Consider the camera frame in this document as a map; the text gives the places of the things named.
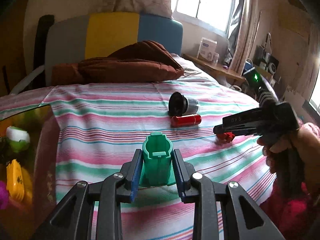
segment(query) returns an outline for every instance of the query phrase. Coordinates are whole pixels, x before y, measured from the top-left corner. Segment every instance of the white box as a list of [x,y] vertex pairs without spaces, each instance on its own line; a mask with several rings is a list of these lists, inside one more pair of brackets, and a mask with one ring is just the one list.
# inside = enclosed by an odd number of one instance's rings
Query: white box
[[211,62],[216,52],[217,42],[202,37],[197,58]]

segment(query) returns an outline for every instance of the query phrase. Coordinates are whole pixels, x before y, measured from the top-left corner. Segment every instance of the red cylinder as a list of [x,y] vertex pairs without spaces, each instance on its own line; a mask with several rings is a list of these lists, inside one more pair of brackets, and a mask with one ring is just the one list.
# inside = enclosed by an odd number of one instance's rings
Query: red cylinder
[[171,118],[172,127],[191,126],[201,123],[201,116],[199,114],[190,114],[185,116],[173,116]]

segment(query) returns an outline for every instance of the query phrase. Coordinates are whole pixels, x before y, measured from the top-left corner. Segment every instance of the black cup lid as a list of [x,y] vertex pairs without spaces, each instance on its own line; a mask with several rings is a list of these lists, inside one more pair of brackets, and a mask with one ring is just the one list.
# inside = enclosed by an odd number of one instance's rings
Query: black cup lid
[[182,116],[186,110],[187,104],[185,97],[179,92],[174,92],[169,99],[170,116]]

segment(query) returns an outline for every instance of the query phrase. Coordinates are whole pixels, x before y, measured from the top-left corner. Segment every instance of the windowsill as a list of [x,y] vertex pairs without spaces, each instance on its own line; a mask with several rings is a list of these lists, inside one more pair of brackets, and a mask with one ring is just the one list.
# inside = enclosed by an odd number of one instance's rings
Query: windowsill
[[307,100],[304,101],[302,108],[316,121],[316,125],[320,126],[320,114]]
[[227,38],[227,34],[213,26],[211,26],[210,24],[208,23],[205,23],[197,18],[194,18],[194,17],[191,17],[189,15],[186,15],[186,14],[183,14],[183,13],[180,13],[180,12],[177,12],[177,11],[174,11],[173,14],[172,14],[173,18],[176,20],[176,21],[184,21],[184,22],[187,22],[187,23],[191,23],[193,25],[196,25],[196,26],[199,26],[201,28],[204,28],[210,32],[213,32],[213,33],[216,33],[224,38]]

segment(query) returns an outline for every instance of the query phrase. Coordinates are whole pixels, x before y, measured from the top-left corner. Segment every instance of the red plastic object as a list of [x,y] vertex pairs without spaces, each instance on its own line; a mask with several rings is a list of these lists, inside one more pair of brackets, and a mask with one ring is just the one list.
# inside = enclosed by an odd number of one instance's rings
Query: red plastic object
[[225,132],[217,134],[217,137],[219,140],[225,140],[228,143],[230,143],[235,138],[235,135],[233,134],[233,132]]
[[190,114],[185,116],[173,116],[171,118],[172,127],[191,126],[201,123],[199,114]]

